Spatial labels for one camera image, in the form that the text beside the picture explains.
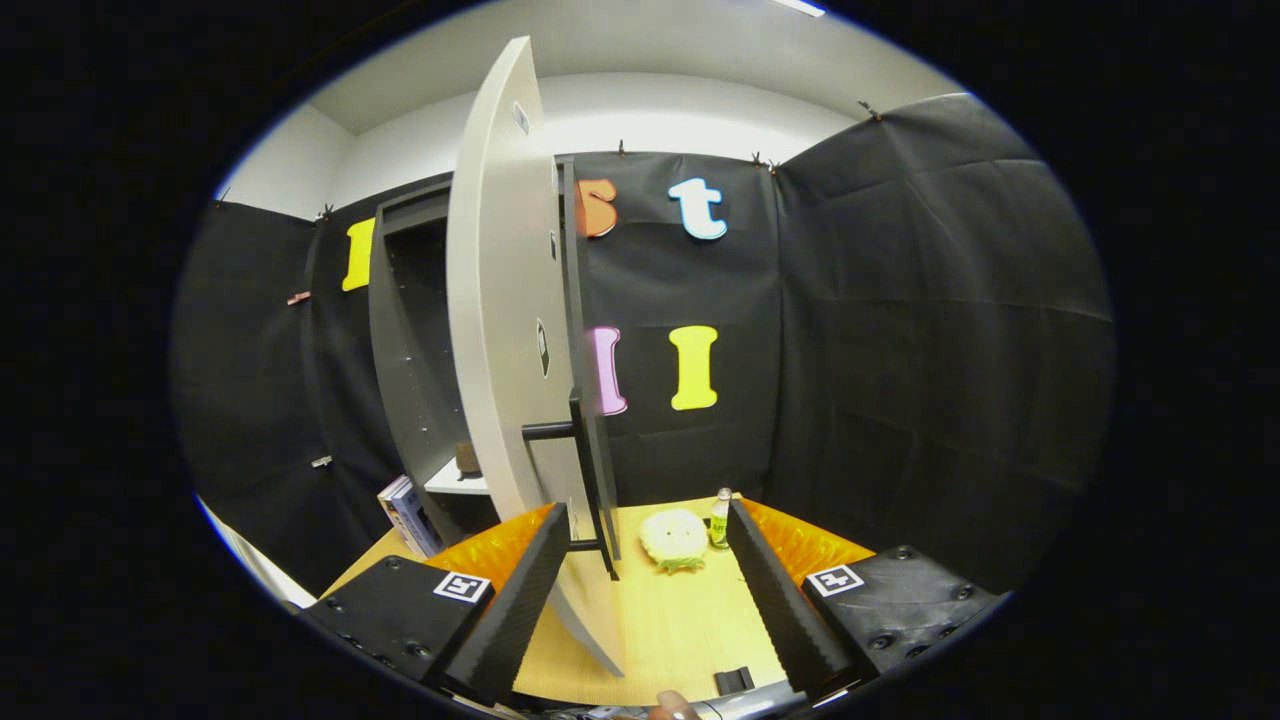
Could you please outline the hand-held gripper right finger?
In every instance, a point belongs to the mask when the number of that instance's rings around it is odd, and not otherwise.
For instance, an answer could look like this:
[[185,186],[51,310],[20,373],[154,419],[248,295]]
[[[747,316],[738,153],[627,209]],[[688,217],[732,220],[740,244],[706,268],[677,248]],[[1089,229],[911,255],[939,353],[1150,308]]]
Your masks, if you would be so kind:
[[872,552],[749,498],[727,541],[790,687],[818,702],[902,680],[1009,600],[910,544]]

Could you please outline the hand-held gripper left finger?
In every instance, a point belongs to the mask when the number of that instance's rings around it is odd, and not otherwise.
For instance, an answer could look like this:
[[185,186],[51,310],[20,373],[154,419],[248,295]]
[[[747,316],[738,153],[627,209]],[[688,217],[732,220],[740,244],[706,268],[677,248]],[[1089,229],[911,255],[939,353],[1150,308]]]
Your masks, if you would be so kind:
[[403,683],[507,703],[568,550],[548,503],[428,561],[381,556],[300,619]]

